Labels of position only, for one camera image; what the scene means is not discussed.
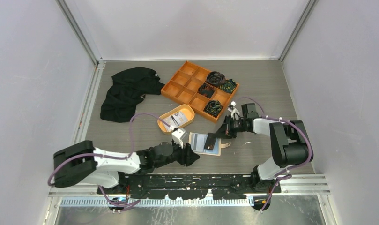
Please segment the beige card holder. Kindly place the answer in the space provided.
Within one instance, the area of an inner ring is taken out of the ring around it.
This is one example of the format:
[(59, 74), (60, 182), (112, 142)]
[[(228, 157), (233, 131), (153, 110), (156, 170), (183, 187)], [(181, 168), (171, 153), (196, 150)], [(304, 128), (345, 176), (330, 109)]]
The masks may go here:
[(221, 150), (231, 145), (231, 142), (222, 143), (220, 138), (209, 138), (207, 134), (192, 132), (189, 134), (189, 143), (196, 154), (211, 156), (220, 156)]

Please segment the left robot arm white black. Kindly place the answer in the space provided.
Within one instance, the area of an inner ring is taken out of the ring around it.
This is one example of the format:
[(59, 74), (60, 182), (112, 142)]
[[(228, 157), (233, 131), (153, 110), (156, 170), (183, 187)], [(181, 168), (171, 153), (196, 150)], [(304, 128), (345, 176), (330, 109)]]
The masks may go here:
[(144, 175), (155, 169), (177, 162), (191, 166), (200, 156), (189, 143), (162, 142), (157, 146), (133, 153), (105, 151), (85, 140), (57, 151), (53, 155), (54, 171), (48, 185), (66, 188), (88, 183), (123, 193), (127, 188), (126, 174)]

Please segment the orange oval tray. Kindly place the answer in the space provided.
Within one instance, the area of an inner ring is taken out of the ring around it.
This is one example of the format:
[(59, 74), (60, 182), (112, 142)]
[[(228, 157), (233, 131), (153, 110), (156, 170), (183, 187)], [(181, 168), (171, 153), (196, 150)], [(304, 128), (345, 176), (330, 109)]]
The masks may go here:
[(158, 120), (159, 128), (165, 135), (170, 135), (172, 133), (171, 127), (183, 128), (192, 123), (195, 118), (195, 112), (189, 105), (183, 104), (161, 115), (159, 118), (168, 124), (166, 125)]

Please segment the black VIP credit card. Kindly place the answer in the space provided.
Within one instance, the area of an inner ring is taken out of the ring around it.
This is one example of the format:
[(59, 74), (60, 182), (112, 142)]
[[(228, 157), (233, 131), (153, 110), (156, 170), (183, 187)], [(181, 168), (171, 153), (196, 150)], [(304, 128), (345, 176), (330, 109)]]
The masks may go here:
[(204, 150), (208, 152), (217, 152), (220, 150), (221, 139), (216, 138), (215, 133), (208, 133), (205, 143)]

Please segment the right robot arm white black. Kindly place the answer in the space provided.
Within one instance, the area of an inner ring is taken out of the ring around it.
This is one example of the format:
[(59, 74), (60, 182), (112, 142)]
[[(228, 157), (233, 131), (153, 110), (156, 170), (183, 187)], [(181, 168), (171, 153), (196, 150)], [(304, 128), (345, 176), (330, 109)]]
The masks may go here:
[(302, 121), (259, 116), (254, 103), (243, 104), (242, 113), (239, 113), (235, 105), (232, 102), (229, 106), (230, 115), (225, 116), (216, 131), (217, 138), (232, 139), (241, 132), (270, 138), (271, 157), (263, 164), (255, 166), (251, 172), (250, 183), (255, 192), (263, 192), (285, 169), (296, 168), (312, 161), (313, 150)]

